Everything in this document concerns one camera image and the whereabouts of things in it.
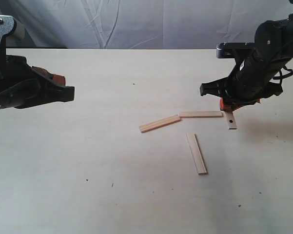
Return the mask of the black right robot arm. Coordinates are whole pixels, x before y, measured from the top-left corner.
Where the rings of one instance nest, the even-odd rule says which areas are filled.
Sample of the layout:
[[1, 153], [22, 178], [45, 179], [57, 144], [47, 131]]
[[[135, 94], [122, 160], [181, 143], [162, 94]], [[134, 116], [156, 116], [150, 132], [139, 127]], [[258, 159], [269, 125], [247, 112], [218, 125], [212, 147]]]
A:
[[221, 43], [219, 59], [234, 59], [235, 66], [225, 77], [200, 86], [200, 94], [220, 98], [222, 111], [234, 111], [282, 94], [282, 81], [293, 76], [286, 65], [293, 59], [293, 14], [284, 20], [259, 25], [254, 42]]

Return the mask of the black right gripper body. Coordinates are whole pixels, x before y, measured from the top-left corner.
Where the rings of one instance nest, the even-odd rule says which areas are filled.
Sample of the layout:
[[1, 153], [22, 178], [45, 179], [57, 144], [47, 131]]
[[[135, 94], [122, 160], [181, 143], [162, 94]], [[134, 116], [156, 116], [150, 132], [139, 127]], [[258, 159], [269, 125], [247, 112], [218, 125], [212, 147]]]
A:
[[262, 98], [279, 96], [283, 93], [281, 83], [273, 83], [275, 72], [266, 69], [262, 61], [247, 58], [239, 71], [233, 71], [228, 77], [200, 86], [200, 95], [213, 95], [232, 103], [234, 107], [254, 105]]

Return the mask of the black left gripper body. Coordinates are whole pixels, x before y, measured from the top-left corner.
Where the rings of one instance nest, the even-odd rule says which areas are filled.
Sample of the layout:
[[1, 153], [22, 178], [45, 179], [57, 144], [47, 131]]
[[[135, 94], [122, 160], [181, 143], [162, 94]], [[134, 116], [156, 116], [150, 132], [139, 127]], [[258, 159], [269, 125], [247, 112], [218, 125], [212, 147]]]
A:
[[73, 86], [62, 86], [40, 75], [27, 64], [26, 57], [7, 56], [6, 63], [0, 63], [0, 110], [69, 102], [74, 96]]

